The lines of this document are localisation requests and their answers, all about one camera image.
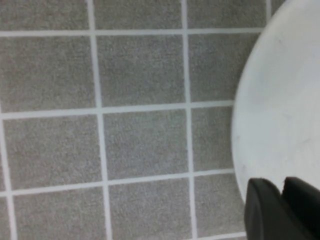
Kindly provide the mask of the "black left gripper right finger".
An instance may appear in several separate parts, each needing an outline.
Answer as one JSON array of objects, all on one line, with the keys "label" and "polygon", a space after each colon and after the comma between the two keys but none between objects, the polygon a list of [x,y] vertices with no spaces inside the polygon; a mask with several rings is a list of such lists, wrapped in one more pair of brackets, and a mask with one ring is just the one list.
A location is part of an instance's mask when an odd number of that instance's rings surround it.
[{"label": "black left gripper right finger", "polygon": [[287,177],[282,198],[304,228],[317,240],[320,238],[320,191],[309,183]]}]

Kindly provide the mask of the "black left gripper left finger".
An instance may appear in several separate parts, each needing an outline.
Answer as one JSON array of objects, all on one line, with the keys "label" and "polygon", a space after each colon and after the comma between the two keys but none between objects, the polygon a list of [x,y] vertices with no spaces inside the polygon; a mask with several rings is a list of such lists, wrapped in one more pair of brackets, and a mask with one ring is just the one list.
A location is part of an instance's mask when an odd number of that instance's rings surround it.
[{"label": "black left gripper left finger", "polygon": [[310,240],[312,235],[269,180],[247,184],[244,225],[248,240]]}]

